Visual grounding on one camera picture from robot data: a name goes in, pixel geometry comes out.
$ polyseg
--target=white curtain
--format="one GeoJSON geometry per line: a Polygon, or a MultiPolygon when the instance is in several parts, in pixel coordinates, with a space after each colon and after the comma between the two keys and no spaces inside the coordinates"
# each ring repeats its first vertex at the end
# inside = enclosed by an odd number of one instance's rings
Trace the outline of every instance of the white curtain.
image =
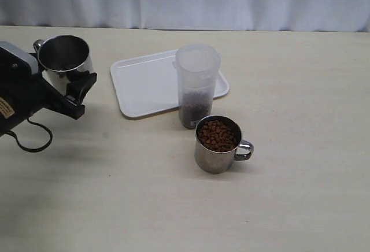
{"type": "Polygon", "coordinates": [[[0,0],[4,25],[369,31],[369,17],[370,0],[0,0]]]}

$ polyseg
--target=table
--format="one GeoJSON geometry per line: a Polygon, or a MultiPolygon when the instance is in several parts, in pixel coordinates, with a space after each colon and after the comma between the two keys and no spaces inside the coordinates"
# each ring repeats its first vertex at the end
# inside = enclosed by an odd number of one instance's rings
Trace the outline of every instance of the table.
{"type": "Polygon", "coordinates": [[[1,251],[368,251],[369,34],[0,28],[28,52],[58,34],[89,43],[98,82],[80,120],[34,115],[54,132],[46,151],[1,137],[1,251]],[[110,78],[115,61],[190,43],[222,54],[231,91],[212,113],[255,145],[220,175],[196,165],[177,111],[125,119],[110,78]]]}

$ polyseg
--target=black cable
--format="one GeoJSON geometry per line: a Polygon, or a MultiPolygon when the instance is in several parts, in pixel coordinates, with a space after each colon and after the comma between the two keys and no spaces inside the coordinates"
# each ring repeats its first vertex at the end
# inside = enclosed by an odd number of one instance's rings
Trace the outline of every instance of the black cable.
{"type": "Polygon", "coordinates": [[[27,121],[28,121],[31,125],[35,125],[35,126],[38,126],[38,127],[43,128],[43,129],[44,129],[44,130],[49,134],[50,139],[49,139],[49,141],[48,141],[44,146],[41,146],[41,147],[39,147],[39,148],[27,148],[27,147],[24,147],[24,146],[19,142],[19,140],[18,140],[18,136],[16,135],[16,133],[15,133],[15,132],[13,132],[13,131],[7,131],[7,132],[5,132],[5,135],[10,135],[11,137],[13,137],[13,138],[16,140],[16,142],[17,142],[17,144],[18,144],[19,148],[20,148],[20,149],[22,149],[22,150],[24,150],[24,151],[26,151],[26,152],[30,152],[30,153],[38,153],[38,152],[41,152],[41,151],[45,150],[46,148],[48,148],[48,147],[50,146],[51,142],[53,141],[53,133],[51,132],[51,130],[49,130],[47,127],[45,127],[45,126],[44,126],[44,125],[42,125],[42,124],[39,124],[39,123],[36,123],[36,122],[32,122],[31,120],[29,120],[29,118],[27,118],[27,121]]]}

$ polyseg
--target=metal cup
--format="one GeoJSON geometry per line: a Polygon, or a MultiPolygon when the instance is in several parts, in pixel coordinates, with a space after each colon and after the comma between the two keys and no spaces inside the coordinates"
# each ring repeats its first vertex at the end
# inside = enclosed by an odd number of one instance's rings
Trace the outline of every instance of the metal cup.
{"type": "Polygon", "coordinates": [[[197,139],[195,144],[195,161],[204,171],[212,174],[219,174],[227,171],[234,161],[245,161],[248,160],[254,150],[252,143],[243,140],[242,131],[230,118],[221,115],[211,115],[204,117],[195,128],[195,137],[197,139]],[[230,127],[236,137],[238,145],[236,148],[228,152],[215,152],[207,149],[198,139],[198,131],[205,125],[207,121],[219,120],[222,121],[226,126],[230,127]],[[238,148],[246,150],[246,154],[237,154],[238,148]]]}
{"type": "Polygon", "coordinates": [[[77,36],[58,35],[34,43],[39,63],[54,88],[66,95],[67,85],[94,73],[88,44],[77,36]]]}

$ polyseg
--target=plastic cup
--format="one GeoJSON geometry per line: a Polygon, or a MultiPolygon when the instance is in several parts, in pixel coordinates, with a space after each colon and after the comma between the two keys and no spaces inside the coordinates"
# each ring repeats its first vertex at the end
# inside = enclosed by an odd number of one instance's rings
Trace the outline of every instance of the plastic cup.
{"type": "Polygon", "coordinates": [[[221,58],[209,45],[187,45],[175,55],[179,117],[184,127],[194,129],[210,115],[221,58]]]}

